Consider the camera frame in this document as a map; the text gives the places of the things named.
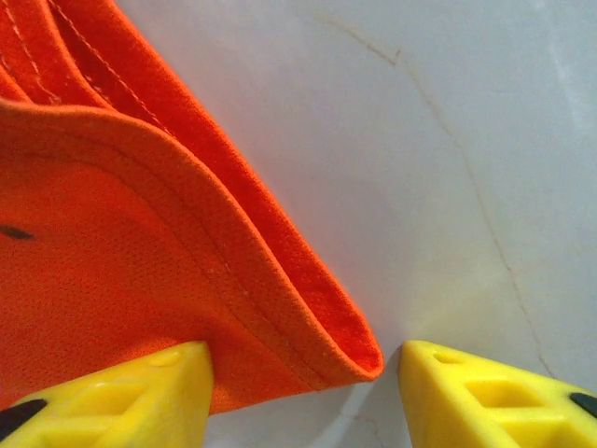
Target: orange cloth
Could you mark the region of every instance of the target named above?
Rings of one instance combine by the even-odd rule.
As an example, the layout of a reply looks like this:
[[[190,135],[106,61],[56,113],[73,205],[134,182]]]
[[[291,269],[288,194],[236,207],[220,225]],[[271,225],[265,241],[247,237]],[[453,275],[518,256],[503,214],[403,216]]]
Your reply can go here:
[[[0,0],[2,403],[205,340],[213,413],[376,378],[364,317],[109,0]]]

